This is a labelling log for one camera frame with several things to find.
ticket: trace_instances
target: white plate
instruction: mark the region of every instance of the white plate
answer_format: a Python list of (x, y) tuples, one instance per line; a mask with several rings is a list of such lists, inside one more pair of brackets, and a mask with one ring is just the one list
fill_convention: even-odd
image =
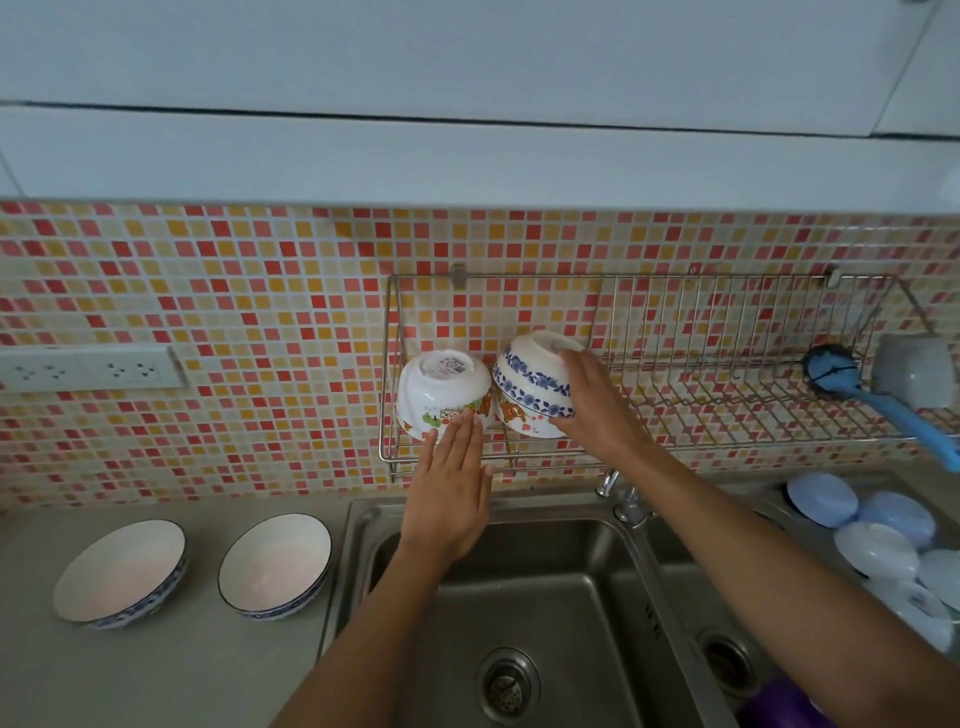
[(888, 525), (853, 522), (834, 531), (833, 542), (864, 576), (913, 581), (920, 569), (920, 556), (910, 539)]
[(953, 609), (960, 610), (960, 551), (935, 548), (920, 560), (920, 581)]

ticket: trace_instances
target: kitchen sink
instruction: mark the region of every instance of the kitchen sink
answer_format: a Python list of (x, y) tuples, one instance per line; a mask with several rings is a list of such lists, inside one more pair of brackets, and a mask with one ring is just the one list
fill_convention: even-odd
[[(847, 479), (861, 497), (915, 497), (941, 526), (936, 546), (960, 546), (957, 525), (895, 476)], [(733, 728), (736, 708), (780, 674), (666, 521), (630, 527), (595, 484), (493, 500), (490, 525), (444, 576), (415, 641), (396, 725)], [(780, 485), (725, 487), (862, 581), (833, 532), (795, 511)], [(403, 498), (350, 506), (321, 651), (387, 568), (402, 517)]]
[[(402, 500), (355, 501), (323, 648), (399, 542)], [(415, 642), (396, 725), (702, 725), (709, 671), (665, 607), (660, 577), (612, 504), (505, 497), (445, 575)]]

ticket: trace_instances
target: purple object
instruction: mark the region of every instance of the purple object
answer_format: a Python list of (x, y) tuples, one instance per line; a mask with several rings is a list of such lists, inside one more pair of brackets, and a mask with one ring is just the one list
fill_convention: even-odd
[(796, 683), (779, 677), (736, 712), (740, 728), (834, 728)]

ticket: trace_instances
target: bowl with cartoon print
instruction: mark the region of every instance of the bowl with cartoon print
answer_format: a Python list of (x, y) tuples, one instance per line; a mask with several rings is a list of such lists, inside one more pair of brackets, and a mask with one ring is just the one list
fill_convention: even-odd
[(583, 346), (553, 331), (522, 334), (510, 342), (493, 367), (493, 382), (501, 393), (498, 414), (504, 424), (541, 438), (564, 435), (548, 420), (572, 417), (570, 377), (560, 352)]
[(413, 438), (422, 440), (433, 427), (446, 426), (464, 410), (493, 424), (496, 391), (490, 371), (478, 359), (453, 349), (423, 352), (400, 373), (396, 418)]

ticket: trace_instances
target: hand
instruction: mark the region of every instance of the hand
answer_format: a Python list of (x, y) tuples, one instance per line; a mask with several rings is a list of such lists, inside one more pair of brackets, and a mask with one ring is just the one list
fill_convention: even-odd
[(550, 423), (595, 458), (620, 470), (638, 455), (650, 435), (636, 410), (612, 385), (600, 360), (587, 351), (563, 350), (570, 375), (573, 417), (551, 417)]
[(400, 548), (446, 571), (467, 555), (487, 525), (493, 466), (481, 469), (483, 423), (472, 412), (457, 415), (437, 443), (427, 435), (410, 485), (400, 528)]

